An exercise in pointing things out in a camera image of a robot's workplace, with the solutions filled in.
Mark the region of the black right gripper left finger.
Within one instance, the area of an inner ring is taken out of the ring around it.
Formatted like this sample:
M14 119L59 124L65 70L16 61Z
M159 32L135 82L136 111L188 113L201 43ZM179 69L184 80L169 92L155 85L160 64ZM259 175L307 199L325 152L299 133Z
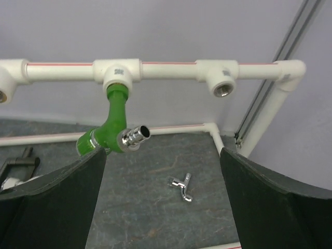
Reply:
M104 149L1 192L1 248L85 248Z

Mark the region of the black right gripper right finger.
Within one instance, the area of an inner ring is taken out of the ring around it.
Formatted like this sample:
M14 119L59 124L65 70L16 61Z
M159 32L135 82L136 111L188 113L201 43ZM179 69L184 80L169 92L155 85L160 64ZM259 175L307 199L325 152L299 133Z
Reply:
M331 190L223 148L220 167L242 248L331 248Z

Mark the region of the green plastic water faucet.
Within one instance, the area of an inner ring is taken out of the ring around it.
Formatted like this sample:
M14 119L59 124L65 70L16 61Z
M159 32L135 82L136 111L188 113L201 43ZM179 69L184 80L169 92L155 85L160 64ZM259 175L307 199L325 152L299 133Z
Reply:
M100 126L89 130L76 142L80 156L96 149L104 149L106 154L127 153L136 151L140 145L151 136L145 125L135 128L127 127L126 102L129 90L122 84L112 84L106 90L109 101L107 120Z

